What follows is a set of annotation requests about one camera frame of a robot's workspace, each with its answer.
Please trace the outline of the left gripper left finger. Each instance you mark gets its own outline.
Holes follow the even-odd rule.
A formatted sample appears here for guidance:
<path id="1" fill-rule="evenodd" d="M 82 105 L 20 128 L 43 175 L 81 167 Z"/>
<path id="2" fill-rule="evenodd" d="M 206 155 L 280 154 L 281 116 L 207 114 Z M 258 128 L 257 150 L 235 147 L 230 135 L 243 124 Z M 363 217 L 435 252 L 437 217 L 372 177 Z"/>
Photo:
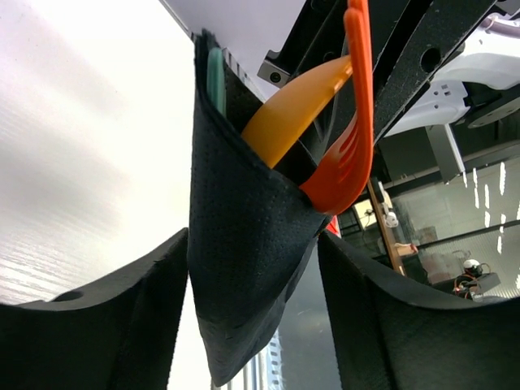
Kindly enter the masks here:
<path id="1" fill-rule="evenodd" d="M 52 301 L 1 306 L 3 389 L 165 389 L 188 231 Z"/>

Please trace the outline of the black paper napkin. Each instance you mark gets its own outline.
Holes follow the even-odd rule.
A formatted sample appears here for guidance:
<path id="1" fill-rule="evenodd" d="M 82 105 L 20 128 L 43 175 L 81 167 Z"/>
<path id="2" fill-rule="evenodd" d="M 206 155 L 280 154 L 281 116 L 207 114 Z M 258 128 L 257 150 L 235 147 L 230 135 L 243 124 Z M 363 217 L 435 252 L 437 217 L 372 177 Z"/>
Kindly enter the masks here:
<path id="1" fill-rule="evenodd" d="M 195 41 L 187 260 L 210 376 L 223 386 L 269 343 L 328 217 L 297 186 L 314 168 L 303 145 L 272 170 L 241 138 L 258 101 L 231 104 L 225 115 L 211 102 L 216 45 L 209 32 Z"/>

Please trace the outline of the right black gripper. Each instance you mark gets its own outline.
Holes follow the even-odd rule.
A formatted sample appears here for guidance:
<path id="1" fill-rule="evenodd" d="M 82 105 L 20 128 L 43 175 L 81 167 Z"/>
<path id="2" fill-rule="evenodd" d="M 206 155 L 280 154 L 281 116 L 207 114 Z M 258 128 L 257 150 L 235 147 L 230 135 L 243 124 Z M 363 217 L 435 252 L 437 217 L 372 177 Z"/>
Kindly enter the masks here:
<path id="1" fill-rule="evenodd" d="M 493 1 L 369 1 L 374 68 L 374 139 L 476 28 Z M 306 1 L 283 47 L 268 51 L 258 76 L 272 85 L 342 55 L 346 1 Z"/>

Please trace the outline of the yellow plastic spoon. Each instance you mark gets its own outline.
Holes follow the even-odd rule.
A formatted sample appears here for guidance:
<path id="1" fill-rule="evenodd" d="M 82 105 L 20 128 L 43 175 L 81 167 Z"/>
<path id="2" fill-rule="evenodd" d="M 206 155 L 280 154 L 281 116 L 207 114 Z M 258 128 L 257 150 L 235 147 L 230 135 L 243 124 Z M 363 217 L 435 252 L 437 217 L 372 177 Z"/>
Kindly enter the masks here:
<path id="1" fill-rule="evenodd" d="M 272 95 L 241 136 L 258 157 L 275 167 L 352 75 L 348 55 L 310 69 Z"/>

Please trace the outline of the orange plastic fork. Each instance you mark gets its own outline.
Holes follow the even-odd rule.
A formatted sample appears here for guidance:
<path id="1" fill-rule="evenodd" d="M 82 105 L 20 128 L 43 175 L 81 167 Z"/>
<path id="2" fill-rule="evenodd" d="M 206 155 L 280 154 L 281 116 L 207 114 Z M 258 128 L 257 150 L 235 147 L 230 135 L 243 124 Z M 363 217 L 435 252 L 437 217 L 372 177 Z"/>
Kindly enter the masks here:
<path id="1" fill-rule="evenodd" d="M 356 201 L 369 180 L 373 159 L 373 63 L 367 0 L 348 2 L 344 28 L 353 67 L 356 112 L 314 174 L 301 185 L 314 208 L 327 215 L 338 215 Z"/>

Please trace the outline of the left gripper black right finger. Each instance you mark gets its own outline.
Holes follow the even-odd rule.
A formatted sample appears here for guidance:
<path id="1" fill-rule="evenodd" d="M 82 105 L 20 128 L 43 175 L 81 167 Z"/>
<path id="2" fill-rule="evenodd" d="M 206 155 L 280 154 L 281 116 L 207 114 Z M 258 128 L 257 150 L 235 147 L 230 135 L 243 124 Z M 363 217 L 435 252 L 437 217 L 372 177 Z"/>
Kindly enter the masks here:
<path id="1" fill-rule="evenodd" d="M 455 297 L 329 233 L 318 260 L 342 388 L 518 388 L 518 299 Z"/>

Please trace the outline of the teal plastic knife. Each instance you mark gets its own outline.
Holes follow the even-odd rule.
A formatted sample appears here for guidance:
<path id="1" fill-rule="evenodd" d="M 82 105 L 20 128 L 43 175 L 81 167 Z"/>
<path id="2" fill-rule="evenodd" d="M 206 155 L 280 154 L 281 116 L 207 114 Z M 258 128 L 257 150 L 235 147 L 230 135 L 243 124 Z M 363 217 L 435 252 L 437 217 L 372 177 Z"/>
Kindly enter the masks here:
<path id="1" fill-rule="evenodd" d="M 206 63 L 206 92 L 214 108 L 226 116 L 227 90 L 223 52 L 220 48 L 210 49 Z"/>

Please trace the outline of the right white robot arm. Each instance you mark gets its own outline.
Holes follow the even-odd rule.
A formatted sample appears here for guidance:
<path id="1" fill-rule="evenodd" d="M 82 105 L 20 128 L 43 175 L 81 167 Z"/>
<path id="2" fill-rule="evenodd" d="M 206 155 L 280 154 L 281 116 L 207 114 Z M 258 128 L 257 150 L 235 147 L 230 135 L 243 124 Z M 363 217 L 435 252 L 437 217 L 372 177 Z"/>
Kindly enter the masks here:
<path id="1" fill-rule="evenodd" d="M 498 22 L 519 12 L 516 1 L 370 1 L 374 137 L 459 120 L 463 86 L 506 90 L 519 82 L 519 41 Z M 307 1 L 279 51 L 258 71 L 280 87 L 340 55 L 346 1 Z"/>

